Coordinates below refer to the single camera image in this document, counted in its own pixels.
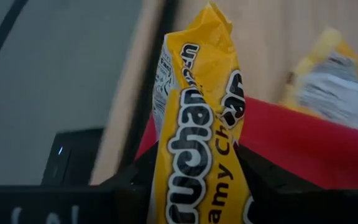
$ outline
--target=nutrition facts label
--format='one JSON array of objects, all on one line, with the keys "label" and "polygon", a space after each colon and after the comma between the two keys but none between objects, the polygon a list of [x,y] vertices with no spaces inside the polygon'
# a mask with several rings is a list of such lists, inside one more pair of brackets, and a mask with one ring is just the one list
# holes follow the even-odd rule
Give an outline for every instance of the nutrition facts label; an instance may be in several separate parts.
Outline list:
[{"label": "nutrition facts label", "polygon": [[303,80],[299,104],[322,117],[358,129],[358,82],[329,73],[314,73]]},{"label": "nutrition facts label", "polygon": [[174,85],[175,76],[173,75],[172,57],[167,49],[167,43],[164,41],[158,60],[153,90],[153,117],[157,136],[160,136],[167,97]]}]

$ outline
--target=maruchan ramen package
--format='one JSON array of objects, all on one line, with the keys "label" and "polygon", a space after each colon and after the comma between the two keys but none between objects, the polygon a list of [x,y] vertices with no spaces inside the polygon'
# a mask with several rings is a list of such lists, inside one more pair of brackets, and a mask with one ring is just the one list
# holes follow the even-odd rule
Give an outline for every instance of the maruchan ramen package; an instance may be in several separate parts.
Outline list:
[{"label": "maruchan ramen package", "polygon": [[187,29],[165,35],[149,223],[243,222],[250,192],[234,150],[246,103],[231,31],[210,2]]},{"label": "maruchan ramen package", "polygon": [[335,29],[326,29],[295,67],[281,104],[358,129],[358,58]]}]

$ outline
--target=crinkled packaging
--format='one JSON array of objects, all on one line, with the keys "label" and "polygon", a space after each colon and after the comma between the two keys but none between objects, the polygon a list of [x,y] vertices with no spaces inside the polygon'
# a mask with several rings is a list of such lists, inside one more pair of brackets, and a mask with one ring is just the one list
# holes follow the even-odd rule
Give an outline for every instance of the crinkled packaging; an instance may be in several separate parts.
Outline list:
[{"label": "crinkled packaging", "polygon": [[326,29],[293,70],[281,104],[358,129],[358,57],[335,29]]},{"label": "crinkled packaging", "polygon": [[243,222],[250,192],[234,149],[246,103],[231,31],[210,2],[187,29],[165,35],[149,223]]}]

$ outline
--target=light wooden panel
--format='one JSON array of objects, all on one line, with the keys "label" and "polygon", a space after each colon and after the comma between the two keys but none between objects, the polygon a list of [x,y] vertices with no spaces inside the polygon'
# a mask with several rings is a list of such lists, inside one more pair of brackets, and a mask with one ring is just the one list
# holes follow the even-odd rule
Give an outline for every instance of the light wooden panel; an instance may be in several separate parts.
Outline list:
[{"label": "light wooden panel", "polygon": [[[233,41],[246,94],[277,102],[287,73],[325,27],[338,29],[358,54],[358,0],[217,0],[233,21]],[[184,29],[207,0],[181,0],[176,30]]]},{"label": "light wooden panel", "polygon": [[93,169],[92,185],[100,184],[112,177],[118,169],[156,28],[160,22],[163,1],[143,0],[142,3],[132,47],[126,55],[126,64],[112,100],[109,121]]}]

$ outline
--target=black plastic edge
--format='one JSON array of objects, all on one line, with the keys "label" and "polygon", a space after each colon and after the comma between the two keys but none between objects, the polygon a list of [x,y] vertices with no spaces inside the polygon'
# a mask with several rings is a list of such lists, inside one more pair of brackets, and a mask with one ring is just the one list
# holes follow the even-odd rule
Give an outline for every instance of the black plastic edge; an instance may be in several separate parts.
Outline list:
[{"label": "black plastic edge", "polygon": [[179,0],[169,0],[164,3],[162,15],[155,33],[152,51],[143,76],[143,82],[134,110],[134,116],[132,117],[131,127],[129,129],[129,134],[126,139],[124,151],[118,167],[118,172],[133,163],[144,129],[147,121],[149,120],[152,108],[152,92],[155,71],[157,70],[157,64],[160,58],[161,46],[163,44],[164,35],[171,32],[173,29],[178,2]]}]

